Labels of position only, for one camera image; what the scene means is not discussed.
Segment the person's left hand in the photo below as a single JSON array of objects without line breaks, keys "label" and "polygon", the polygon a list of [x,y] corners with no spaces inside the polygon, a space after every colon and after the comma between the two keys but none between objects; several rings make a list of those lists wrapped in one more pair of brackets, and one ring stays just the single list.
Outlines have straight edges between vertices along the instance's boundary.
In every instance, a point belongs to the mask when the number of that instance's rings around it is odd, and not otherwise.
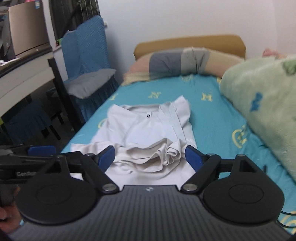
[{"label": "person's left hand", "polygon": [[22,217],[15,202],[15,198],[20,192],[20,187],[17,186],[13,193],[13,201],[8,205],[1,207],[1,230],[5,233],[12,233],[21,225]]}]

